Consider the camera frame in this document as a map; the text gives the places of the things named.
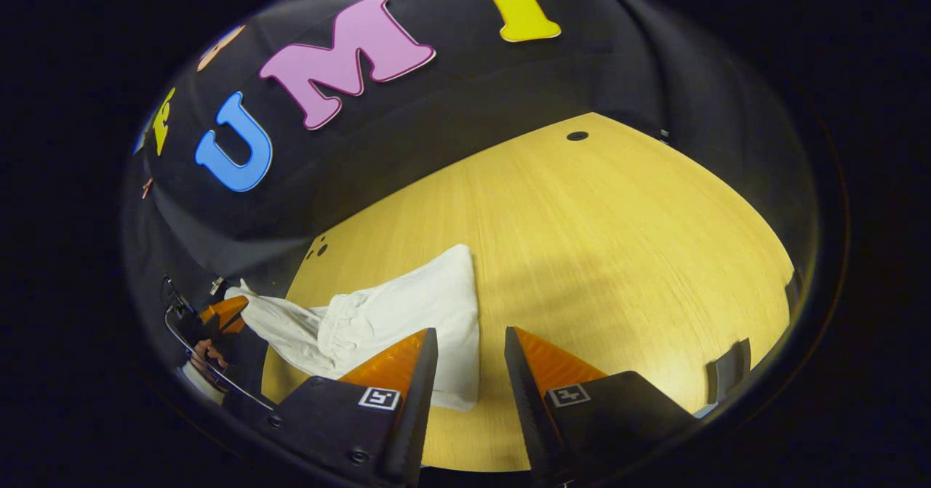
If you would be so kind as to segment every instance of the yellow letter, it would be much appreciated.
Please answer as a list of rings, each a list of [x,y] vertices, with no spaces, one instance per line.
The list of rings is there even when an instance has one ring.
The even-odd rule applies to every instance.
[[[536,0],[492,1],[505,20],[505,26],[501,28],[501,37],[509,43],[548,39],[562,32],[558,24],[546,18],[543,8]]]
[[[162,144],[165,144],[165,137],[169,134],[169,127],[165,122],[169,120],[169,100],[174,95],[174,88],[172,91],[169,91],[167,97],[165,97],[165,103],[162,103],[162,107],[159,109],[159,113],[156,114],[156,120],[153,121],[152,127],[156,130],[156,152],[162,154]]]

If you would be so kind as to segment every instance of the white sleeve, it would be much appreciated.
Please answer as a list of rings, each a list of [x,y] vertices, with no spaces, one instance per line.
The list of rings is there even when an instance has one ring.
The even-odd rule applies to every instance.
[[[205,379],[203,375],[200,375],[200,372],[197,372],[197,368],[195,368],[190,361],[184,363],[184,366],[180,368],[180,372],[182,372],[184,378],[187,379],[197,391],[204,394],[210,401],[223,404],[223,397],[226,394],[214,388],[210,382],[207,382],[207,379]]]

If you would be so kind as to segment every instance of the human hand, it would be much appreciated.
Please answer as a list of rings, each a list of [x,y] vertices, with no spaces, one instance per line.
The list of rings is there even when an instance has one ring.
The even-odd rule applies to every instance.
[[[229,366],[229,363],[223,358],[223,355],[213,348],[213,342],[210,339],[200,341],[193,347],[195,355],[191,356],[192,365],[197,368],[201,375],[210,378],[210,368],[207,366],[207,358],[217,359],[222,368]]]

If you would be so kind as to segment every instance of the screw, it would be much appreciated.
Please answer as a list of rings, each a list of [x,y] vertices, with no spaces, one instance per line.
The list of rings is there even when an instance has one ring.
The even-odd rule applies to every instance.
[[[361,465],[363,463],[369,462],[369,455],[365,452],[365,449],[356,446],[356,448],[353,448],[349,452],[349,460],[356,465]]]

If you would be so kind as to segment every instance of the yellow letter i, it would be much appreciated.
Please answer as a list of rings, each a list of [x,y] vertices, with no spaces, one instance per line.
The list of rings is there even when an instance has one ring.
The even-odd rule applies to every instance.
[[[505,26],[501,28],[501,38],[509,43],[549,39],[562,32],[558,24],[546,18],[543,8],[536,0],[492,1],[505,20]]]

